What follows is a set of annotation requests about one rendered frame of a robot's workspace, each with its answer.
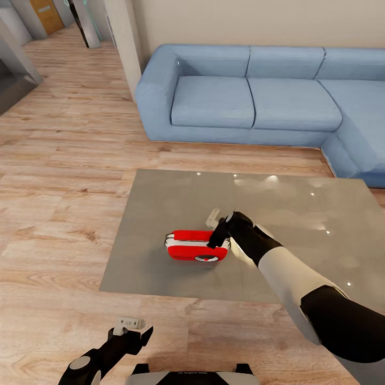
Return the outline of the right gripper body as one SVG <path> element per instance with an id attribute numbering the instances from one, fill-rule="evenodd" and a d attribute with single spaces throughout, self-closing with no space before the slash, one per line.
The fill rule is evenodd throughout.
<path id="1" fill-rule="evenodd" d="M 228 236 L 223 235 L 222 231 L 221 231 L 221 224 L 224 220 L 225 220 L 224 218 L 220 218 L 219 224 L 218 224 L 217 228 L 213 231 L 213 233 L 210 237 L 210 240 L 209 240 L 209 242 L 213 243 L 215 246 L 217 246 L 219 248 L 224 243 L 224 240 L 229 238 Z"/>

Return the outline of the radio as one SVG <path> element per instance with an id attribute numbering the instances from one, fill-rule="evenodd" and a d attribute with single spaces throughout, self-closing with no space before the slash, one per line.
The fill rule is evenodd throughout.
<path id="1" fill-rule="evenodd" d="M 206 245 L 212 233 L 213 230 L 175 230 L 168 234 L 164 245 L 167 246 L 167 251 L 173 259 L 207 262 L 223 260 L 231 248 L 231 241 L 228 238 L 220 248 L 208 248 Z"/>

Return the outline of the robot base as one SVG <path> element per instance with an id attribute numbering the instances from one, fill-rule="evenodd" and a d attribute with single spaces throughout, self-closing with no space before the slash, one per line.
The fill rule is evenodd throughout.
<path id="1" fill-rule="evenodd" d="M 261 385 L 248 364 L 237 364 L 236 372 L 149 372 L 148 364 L 137 364 L 124 385 Z"/>

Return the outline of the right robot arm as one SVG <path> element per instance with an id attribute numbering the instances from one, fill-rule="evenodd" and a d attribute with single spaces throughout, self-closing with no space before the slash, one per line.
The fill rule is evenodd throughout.
<path id="1" fill-rule="evenodd" d="M 207 219 L 213 233 L 206 246 L 220 248 L 232 237 L 310 342 L 326 347 L 360 385 L 385 385 L 385 316 L 351 301 L 243 213 L 217 222 L 219 213 L 214 208 Z"/>

